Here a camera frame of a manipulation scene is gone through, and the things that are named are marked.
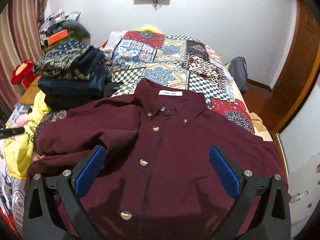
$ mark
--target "patterned bedsheet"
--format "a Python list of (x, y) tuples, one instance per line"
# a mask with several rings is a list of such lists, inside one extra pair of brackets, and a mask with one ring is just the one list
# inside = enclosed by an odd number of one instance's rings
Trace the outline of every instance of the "patterned bedsheet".
[(112, 32), (100, 48), (112, 58), (113, 81), (123, 82), (112, 96), (133, 94), (147, 78), (160, 85), (203, 93), (209, 109), (255, 133), (244, 104), (234, 97), (233, 78), (220, 57), (202, 41), (188, 36)]

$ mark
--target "red stuffed toy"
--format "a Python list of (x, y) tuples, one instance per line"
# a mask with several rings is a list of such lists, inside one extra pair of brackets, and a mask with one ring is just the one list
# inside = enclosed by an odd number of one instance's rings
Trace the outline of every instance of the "red stuffed toy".
[(25, 60), (21, 65), (17, 66), (12, 72), (11, 84), (23, 84), (28, 89), (31, 83), (37, 78), (33, 73), (34, 63), (31, 60)]

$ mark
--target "maroon shirt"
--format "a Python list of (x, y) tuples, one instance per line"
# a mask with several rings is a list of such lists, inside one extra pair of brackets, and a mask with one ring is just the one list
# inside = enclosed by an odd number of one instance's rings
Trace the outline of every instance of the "maroon shirt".
[[(182, 96), (161, 96), (160, 90)], [(37, 149), (46, 157), (32, 163), (29, 179), (73, 168), (96, 144), (108, 149), (105, 168), (81, 203), (114, 240), (206, 239), (234, 201), (209, 162), (212, 146), (257, 176), (279, 173), (288, 188), (273, 142), (209, 110), (201, 93), (146, 79), (134, 95), (91, 102), (44, 126)], [(247, 230), (257, 201), (240, 233)], [(62, 205), (59, 210), (75, 233)], [(123, 219), (122, 211), (132, 218)]]

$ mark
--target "striped curtain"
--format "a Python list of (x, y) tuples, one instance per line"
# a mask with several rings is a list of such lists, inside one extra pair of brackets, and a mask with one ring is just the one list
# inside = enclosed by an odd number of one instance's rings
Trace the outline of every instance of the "striped curtain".
[(44, 55), (38, 28), (44, 22), (48, 0), (10, 0), (0, 14), (0, 101), (12, 111), (22, 85), (11, 85), (12, 71), (22, 61), (36, 62)]

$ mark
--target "yellow shirt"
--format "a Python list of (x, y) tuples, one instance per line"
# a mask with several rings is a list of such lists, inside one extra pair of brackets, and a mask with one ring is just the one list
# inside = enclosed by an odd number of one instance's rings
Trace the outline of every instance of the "yellow shirt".
[(39, 91), (35, 97), (33, 110), (28, 114), (25, 132), (16, 140), (8, 138), (4, 143), (4, 158), (8, 173), (18, 179), (26, 179), (27, 169), (32, 161), (33, 135), (42, 117), (51, 109), (44, 102), (45, 93)]

